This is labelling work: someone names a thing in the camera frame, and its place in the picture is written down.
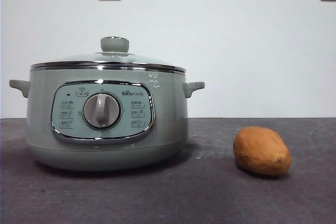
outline glass lid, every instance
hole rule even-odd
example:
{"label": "glass lid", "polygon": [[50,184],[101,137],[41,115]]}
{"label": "glass lid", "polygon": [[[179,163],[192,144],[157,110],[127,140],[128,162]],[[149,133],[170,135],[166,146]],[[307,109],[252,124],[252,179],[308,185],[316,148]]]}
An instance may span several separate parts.
{"label": "glass lid", "polygon": [[129,41],[117,36],[100,40],[102,52],[75,55],[57,61],[38,63],[31,66],[32,71],[51,69],[120,69],[147,70],[185,73],[184,68],[172,66],[164,61],[129,54]]}

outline electric stew pot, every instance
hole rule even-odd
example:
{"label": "electric stew pot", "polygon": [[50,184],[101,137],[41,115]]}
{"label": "electric stew pot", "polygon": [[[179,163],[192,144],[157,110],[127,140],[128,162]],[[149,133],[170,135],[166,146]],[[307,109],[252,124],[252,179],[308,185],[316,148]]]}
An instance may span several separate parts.
{"label": "electric stew pot", "polygon": [[9,81],[28,98],[26,142],[41,163],[133,168],[164,160],[186,142],[186,98],[204,82],[186,83],[185,69],[127,53],[124,38],[102,38],[101,49],[34,64],[29,81]]}

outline lid knob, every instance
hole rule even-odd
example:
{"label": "lid knob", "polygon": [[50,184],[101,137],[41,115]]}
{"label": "lid knob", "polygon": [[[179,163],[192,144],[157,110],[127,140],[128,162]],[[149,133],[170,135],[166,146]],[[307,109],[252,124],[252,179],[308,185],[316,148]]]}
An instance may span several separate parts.
{"label": "lid knob", "polygon": [[128,52],[130,42],[125,38],[109,36],[100,40],[100,46],[103,52]]}

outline pot handle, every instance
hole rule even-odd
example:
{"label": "pot handle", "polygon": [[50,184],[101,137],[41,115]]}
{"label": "pot handle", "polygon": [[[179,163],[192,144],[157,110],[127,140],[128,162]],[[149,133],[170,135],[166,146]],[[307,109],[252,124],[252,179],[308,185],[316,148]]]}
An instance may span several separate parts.
{"label": "pot handle", "polygon": [[191,94],[198,90],[198,89],[203,89],[205,88],[205,82],[204,81],[196,81],[196,82],[188,82],[185,83],[183,86],[183,90],[184,90],[184,96],[186,98],[190,98]]}
{"label": "pot handle", "polygon": [[30,82],[21,80],[10,80],[9,86],[22,92],[23,97],[28,98]]}

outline pot base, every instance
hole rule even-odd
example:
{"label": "pot base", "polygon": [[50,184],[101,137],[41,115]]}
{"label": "pot base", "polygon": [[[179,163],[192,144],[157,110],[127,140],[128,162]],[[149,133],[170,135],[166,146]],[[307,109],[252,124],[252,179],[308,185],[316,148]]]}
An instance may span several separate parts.
{"label": "pot base", "polygon": [[119,151],[57,151],[28,144],[35,158],[49,166],[66,170],[97,172],[122,170],[154,164],[177,153],[186,140],[153,147]]}

